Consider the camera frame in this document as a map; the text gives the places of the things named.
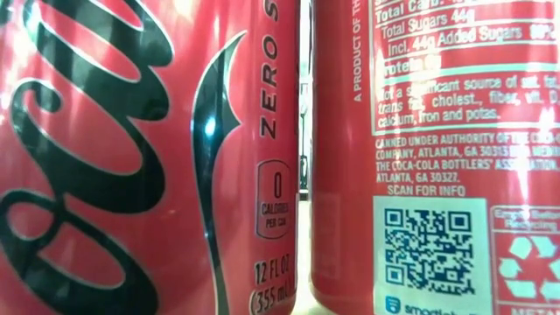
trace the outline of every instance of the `soda can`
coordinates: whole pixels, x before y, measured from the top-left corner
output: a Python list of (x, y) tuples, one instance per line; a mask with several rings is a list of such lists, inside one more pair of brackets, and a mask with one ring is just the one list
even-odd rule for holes
[(318, 300), (340, 315), (560, 314), (560, 3), (316, 11)]
[(0, 313), (291, 311), (297, 12), (1, 2)]

